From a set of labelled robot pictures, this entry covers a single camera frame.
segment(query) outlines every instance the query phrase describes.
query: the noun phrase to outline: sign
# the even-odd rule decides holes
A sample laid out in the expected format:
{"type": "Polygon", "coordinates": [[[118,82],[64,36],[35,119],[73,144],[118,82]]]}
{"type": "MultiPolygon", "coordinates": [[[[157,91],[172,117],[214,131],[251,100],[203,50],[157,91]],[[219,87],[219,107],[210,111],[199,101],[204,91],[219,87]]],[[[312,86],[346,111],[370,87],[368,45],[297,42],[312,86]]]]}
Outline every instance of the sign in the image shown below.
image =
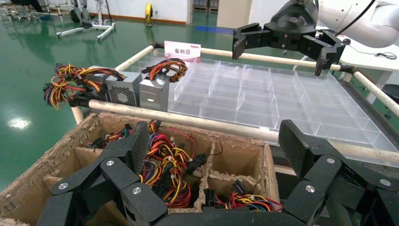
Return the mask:
{"type": "Polygon", "coordinates": [[[201,45],[185,42],[165,41],[165,57],[195,59],[201,56],[201,45]]]}

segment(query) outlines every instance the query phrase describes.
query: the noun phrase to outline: acrylic compartment grid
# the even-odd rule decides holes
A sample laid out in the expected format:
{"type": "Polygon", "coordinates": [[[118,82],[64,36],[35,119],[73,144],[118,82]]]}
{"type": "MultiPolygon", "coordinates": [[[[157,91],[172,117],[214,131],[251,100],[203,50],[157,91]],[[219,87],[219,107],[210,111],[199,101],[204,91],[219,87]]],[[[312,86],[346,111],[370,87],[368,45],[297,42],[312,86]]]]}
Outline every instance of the acrylic compartment grid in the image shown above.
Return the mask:
{"type": "MultiPolygon", "coordinates": [[[[139,67],[163,59],[146,56],[139,67]]],[[[273,131],[291,119],[308,135],[397,151],[330,73],[316,77],[209,59],[187,66],[187,74],[171,84],[169,112],[273,131]]]]}

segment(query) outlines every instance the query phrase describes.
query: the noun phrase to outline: red wire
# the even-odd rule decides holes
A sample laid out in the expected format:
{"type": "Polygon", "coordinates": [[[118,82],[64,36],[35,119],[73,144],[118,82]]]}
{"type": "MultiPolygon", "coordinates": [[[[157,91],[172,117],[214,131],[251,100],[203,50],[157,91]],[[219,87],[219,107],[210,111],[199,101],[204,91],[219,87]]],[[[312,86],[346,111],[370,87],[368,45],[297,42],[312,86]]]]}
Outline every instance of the red wire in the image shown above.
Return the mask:
{"type": "Polygon", "coordinates": [[[178,134],[186,137],[187,139],[189,139],[192,142],[192,144],[194,145],[194,152],[192,153],[191,158],[194,158],[195,154],[197,153],[197,145],[195,143],[195,140],[193,138],[189,137],[188,135],[180,132],[178,129],[169,127],[168,130],[172,130],[174,132],[177,132],[178,134]]]}

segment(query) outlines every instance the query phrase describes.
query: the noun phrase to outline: computer power supply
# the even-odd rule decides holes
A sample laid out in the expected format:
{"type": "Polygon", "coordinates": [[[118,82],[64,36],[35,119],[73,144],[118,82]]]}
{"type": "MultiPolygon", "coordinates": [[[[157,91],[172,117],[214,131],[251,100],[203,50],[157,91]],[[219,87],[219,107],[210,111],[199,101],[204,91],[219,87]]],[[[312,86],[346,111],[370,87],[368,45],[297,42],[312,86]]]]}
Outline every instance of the computer power supply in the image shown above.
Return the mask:
{"type": "Polygon", "coordinates": [[[121,72],[126,78],[118,81],[115,77],[110,76],[105,80],[108,88],[109,100],[112,103],[140,106],[139,102],[139,86],[143,80],[140,73],[121,72]]]}
{"type": "Polygon", "coordinates": [[[140,107],[167,112],[169,98],[169,76],[158,76],[154,80],[144,79],[140,83],[140,107]]]}

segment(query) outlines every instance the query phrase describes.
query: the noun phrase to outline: green floor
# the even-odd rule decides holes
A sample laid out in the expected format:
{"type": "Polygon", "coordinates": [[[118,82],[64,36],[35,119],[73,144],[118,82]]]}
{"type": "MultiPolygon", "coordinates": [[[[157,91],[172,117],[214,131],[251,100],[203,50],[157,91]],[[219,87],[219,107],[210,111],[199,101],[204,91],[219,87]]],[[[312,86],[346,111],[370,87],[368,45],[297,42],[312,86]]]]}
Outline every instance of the green floor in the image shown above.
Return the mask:
{"type": "MultiPolygon", "coordinates": [[[[68,106],[56,111],[46,106],[43,100],[43,84],[50,81],[56,63],[71,63],[80,67],[116,67],[153,40],[191,42],[205,48],[231,50],[231,35],[196,30],[197,25],[215,26],[216,16],[195,12],[193,25],[156,24],[152,28],[145,28],[142,23],[118,21],[116,33],[101,43],[96,40],[96,31],[59,40],[56,32],[76,25],[66,22],[63,26],[56,17],[53,21],[36,24],[0,21],[0,191],[76,126],[68,106]]],[[[282,50],[271,48],[253,49],[248,53],[295,59],[303,56],[293,52],[284,56],[282,50]]],[[[217,56],[203,57],[231,60],[217,56]]],[[[237,62],[292,68],[249,60],[237,62]]]]}

